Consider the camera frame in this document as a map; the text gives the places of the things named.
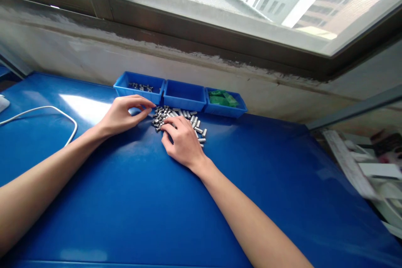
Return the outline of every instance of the concrete wall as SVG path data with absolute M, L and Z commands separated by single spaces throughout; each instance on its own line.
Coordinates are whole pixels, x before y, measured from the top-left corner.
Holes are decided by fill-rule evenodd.
M 402 42 L 330 82 L 319 83 L 218 57 L 187 54 L 113 33 L 0 7 L 0 51 L 18 65 L 113 85 L 128 70 L 239 92 L 252 114 L 306 123 L 402 83 Z M 338 129 L 371 135 L 402 126 L 402 105 L 345 122 Z

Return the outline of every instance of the blue storage box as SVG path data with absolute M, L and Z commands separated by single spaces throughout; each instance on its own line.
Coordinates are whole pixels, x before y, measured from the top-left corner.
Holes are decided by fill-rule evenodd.
M 129 86 L 129 83 L 137 83 L 145 86 L 149 85 L 150 87 L 153 87 L 154 92 L 134 89 Z M 116 89 L 118 96 L 138 94 L 146 99 L 149 99 L 155 105 L 159 105 L 165 84 L 166 81 L 164 79 L 126 71 L 117 79 L 116 83 L 113 85 L 113 88 Z
M 204 87 L 174 80 L 167 80 L 163 97 L 173 108 L 202 111 L 206 104 Z
M 219 89 L 213 89 L 213 88 L 205 88 L 206 92 L 206 107 L 204 109 L 205 113 L 210 113 L 210 114 L 215 114 L 215 115 L 222 115 L 222 116 L 227 116 L 227 117 L 233 117 L 233 118 L 239 118 L 241 115 L 246 113 L 247 107 L 246 104 L 244 103 L 244 100 L 240 96 L 240 94 L 235 93 L 235 92 L 228 92 L 231 96 L 237 100 L 239 105 L 237 108 L 232 108 L 232 107 L 227 107 L 227 106 L 221 106 L 218 104 L 212 104 L 209 101 L 209 93 L 210 91 L 215 91 Z

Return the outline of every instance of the white cord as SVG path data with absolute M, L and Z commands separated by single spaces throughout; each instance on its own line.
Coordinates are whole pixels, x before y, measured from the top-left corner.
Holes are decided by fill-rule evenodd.
M 5 120 L 5 121 L 0 122 L 0 126 L 1 126 L 1 125 L 4 125 L 4 124 L 6 124 L 6 123 L 8 123 L 8 122 L 10 122 L 10 121 L 13 121 L 14 119 L 20 117 L 21 115 L 24 115 L 24 114 L 26 114 L 26 113 L 29 113 L 29 112 L 32 112 L 32 111 L 35 111 L 35 110 L 43 109 L 43 108 L 53 108 L 54 110 L 59 111 L 61 114 L 63 114 L 65 117 L 67 117 L 69 120 L 71 120 L 71 121 L 74 123 L 74 125 L 75 125 L 75 126 L 74 126 L 74 131 L 72 132 L 70 138 L 68 139 L 68 141 L 67 141 L 67 143 L 66 143 L 66 145 L 68 145 L 68 144 L 72 141 L 72 139 L 73 139 L 75 133 L 77 132 L 77 127 L 78 127 L 77 122 L 76 122 L 72 117 L 68 116 L 66 113 L 64 113 L 63 111 L 61 111 L 61 110 L 59 110 L 59 109 L 57 109 L 56 107 L 53 107 L 53 106 L 37 107 L 37 108 L 31 109 L 31 110 L 25 111 L 25 112 L 23 112 L 23 113 L 20 113 L 20 114 L 18 114 L 18 115 L 15 115 L 14 117 L 11 117 L 10 119 L 7 119 L 7 120 Z

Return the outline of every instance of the green component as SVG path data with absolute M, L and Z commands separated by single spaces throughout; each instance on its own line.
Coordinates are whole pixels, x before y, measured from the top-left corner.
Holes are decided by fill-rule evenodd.
M 225 90 L 210 91 L 208 94 L 209 101 L 212 104 L 233 108 L 236 108 L 239 105 L 238 101 Z

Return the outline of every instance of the forearm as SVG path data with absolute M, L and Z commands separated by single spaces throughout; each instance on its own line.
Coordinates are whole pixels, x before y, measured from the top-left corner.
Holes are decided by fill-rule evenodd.
M 204 165 L 199 177 L 254 267 L 311 267 L 293 242 L 212 161 Z
M 107 139 L 92 128 L 0 188 L 0 257 L 29 230 L 90 154 Z

